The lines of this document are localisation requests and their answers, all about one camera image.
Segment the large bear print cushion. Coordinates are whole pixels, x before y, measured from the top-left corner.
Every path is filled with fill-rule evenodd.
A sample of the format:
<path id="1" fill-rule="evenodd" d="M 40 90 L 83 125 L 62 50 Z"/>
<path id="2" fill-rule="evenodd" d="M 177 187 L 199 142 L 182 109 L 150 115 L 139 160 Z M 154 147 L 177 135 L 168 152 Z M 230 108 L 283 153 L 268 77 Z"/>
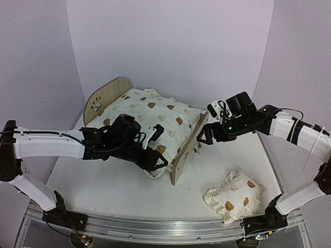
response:
<path id="1" fill-rule="evenodd" d="M 105 104 L 105 98 L 95 97 L 87 108 L 93 110 L 97 103 L 105 107 L 96 117 L 86 122 L 87 127 L 100 128 L 111 125 L 120 115 L 130 115 L 141 126 L 141 131 L 161 125 L 164 132 L 149 147 L 159 151 L 172 163 L 184 144 L 192 135 L 200 119 L 201 110 L 180 103 L 173 98 L 165 98 L 154 89 L 130 89 L 114 102 Z"/>

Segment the wooden pet bed frame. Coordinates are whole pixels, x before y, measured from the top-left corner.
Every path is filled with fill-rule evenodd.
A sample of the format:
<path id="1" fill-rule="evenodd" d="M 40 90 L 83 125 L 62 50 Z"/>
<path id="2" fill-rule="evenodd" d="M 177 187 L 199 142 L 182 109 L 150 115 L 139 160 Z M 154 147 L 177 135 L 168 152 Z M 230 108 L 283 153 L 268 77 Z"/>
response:
<path id="1" fill-rule="evenodd" d="M 93 110 L 89 110 L 87 106 L 93 102 L 95 97 L 105 98 L 105 104 L 114 102 L 119 96 L 123 95 L 128 90 L 132 89 L 131 81 L 126 77 L 117 77 L 112 81 L 108 82 L 104 86 L 100 87 L 98 90 L 94 91 L 87 100 L 87 103 L 83 112 L 83 123 L 86 126 L 86 122 L 91 120 L 93 117 L 96 117 L 101 110 L 104 110 L 105 107 L 97 103 Z M 196 140 L 196 136 L 201 131 L 204 124 L 207 123 L 208 113 L 200 113 L 200 119 L 197 123 L 196 128 L 194 129 L 192 135 L 188 141 L 184 144 L 181 151 L 177 155 L 176 159 L 172 163 L 168 163 L 165 171 L 170 171 L 172 173 L 171 183 L 175 185 L 180 178 L 183 167 L 187 161 L 187 157 L 194 151 L 199 152 L 199 143 Z M 145 172 L 150 178 L 159 178 L 162 174 L 153 174 L 152 172 Z"/>

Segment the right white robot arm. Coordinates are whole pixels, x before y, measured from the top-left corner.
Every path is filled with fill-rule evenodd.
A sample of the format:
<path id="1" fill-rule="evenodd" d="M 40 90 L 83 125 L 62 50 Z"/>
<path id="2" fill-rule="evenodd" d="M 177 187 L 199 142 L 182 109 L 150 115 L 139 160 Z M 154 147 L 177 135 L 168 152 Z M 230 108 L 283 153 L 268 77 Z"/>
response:
<path id="1" fill-rule="evenodd" d="M 257 109 L 243 91 L 226 101 L 214 101 L 207 106 L 216 122 L 205 124 L 197 141 L 207 145 L 230 142 L 240 135 L 260 132 L 286 140 L 318 157 L 323 163 L 314 179 L 276 196 L 263 215 L 244 218 L 241 226 L 245 238 L 259 240 L 270 232 L 285 228 L 288 214 L 323 195 L 330 195 L 330 133 L 324 127 L 292 117 L 287 108 L 265 105 Z"/>

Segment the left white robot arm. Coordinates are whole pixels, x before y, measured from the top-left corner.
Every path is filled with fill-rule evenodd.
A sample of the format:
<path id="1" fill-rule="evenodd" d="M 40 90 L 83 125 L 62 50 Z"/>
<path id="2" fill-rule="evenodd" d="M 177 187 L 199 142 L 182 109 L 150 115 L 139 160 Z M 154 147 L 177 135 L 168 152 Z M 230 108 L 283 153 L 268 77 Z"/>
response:
<path id="1" fill-rule="evenodd" d="M 168 161 L 160 148 L 151 148 L 164 128 L 157 124 L 141 131 L 134 117 L 123 115 L 101 128 L 81 127 L 69 131 L 42 131 L 19 128 L 16 121 L 6 122 L 1 132 L 1 182 L 7 182 L 28 196 L 43 210 L 48 224 L 85 231 L 87 215 L 66 209 L 61 194 L 36 179 L 22 166 L 29 157 L 71 157 L 103 160 L 110 157 L 129 161 L 153 172 L 166 167 Z"/>

